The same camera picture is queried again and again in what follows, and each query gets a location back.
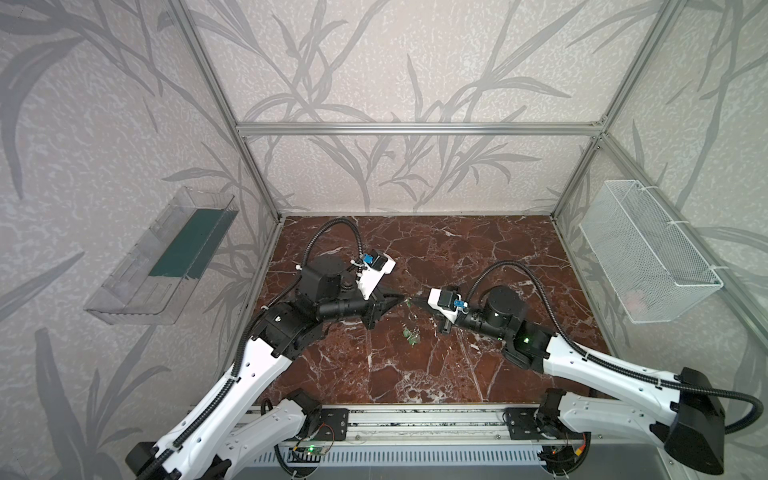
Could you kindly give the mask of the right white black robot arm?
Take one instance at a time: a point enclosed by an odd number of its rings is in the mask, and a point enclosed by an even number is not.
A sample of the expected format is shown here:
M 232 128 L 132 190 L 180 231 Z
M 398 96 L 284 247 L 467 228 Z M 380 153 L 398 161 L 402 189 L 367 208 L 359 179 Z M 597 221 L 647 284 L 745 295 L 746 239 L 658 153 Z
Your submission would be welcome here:
M 502 355 L 522 370 L 565 378 L 607 395 L 596 406 L 569 393 L 551 393 L 540 407 L 542 421 L 572 432 L 610 433 L 661 446 L 679 463 L 709 475 L 725 467 L 725 411 L 702 372 L 653 370 L 581 346 L 531 322 L 528 305 L 511 288 L 490 290 L 480 306 L 458 292 L 432 289 L 414 305 L 428 311 L 443 333 L 454 328 L 503 343 Z

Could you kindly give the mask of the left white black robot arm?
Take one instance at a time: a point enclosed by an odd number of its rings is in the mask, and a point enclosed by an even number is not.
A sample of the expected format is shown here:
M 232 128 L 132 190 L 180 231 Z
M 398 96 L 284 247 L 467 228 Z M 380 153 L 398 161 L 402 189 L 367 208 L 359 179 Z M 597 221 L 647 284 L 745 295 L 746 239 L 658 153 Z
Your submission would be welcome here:
M 381 286 L 395 260 L 372 251 L 346 263 L 322 255 L 299 267 L 285 293 L 262 309 L 239 342 L 232 366 L 200 403 L 159 440 L 141 442 L 126 463 L 139 479 L 232 479 L 280 442 L 320 427 L 321 404 L 303 391 L 241 426 L 262 393 L 328 326 L 358 319 L 368 329 L 403 302 Z

